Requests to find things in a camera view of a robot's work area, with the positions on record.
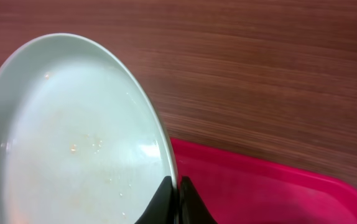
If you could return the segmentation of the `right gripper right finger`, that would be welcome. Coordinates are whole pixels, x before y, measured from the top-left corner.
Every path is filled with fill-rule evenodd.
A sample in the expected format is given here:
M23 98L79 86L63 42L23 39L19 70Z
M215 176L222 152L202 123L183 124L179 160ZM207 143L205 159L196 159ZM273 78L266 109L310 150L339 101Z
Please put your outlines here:
M217 224L189 177L182 177L178 189L180 224Z

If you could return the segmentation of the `mint green plate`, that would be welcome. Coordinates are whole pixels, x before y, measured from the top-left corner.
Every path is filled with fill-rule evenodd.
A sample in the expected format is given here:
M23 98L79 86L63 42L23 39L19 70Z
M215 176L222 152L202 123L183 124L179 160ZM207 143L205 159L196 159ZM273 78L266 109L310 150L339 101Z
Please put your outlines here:
M158 113L100 44L48 34L0 68L0 223L135 223L177 166Z

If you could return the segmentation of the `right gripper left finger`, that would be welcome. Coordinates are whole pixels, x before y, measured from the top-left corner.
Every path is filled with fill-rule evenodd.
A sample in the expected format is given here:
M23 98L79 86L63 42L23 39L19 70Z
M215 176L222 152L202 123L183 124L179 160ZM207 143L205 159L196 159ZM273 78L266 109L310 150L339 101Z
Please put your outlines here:
M174 224L175 196L172 177L163 178L144 213L135 224Z

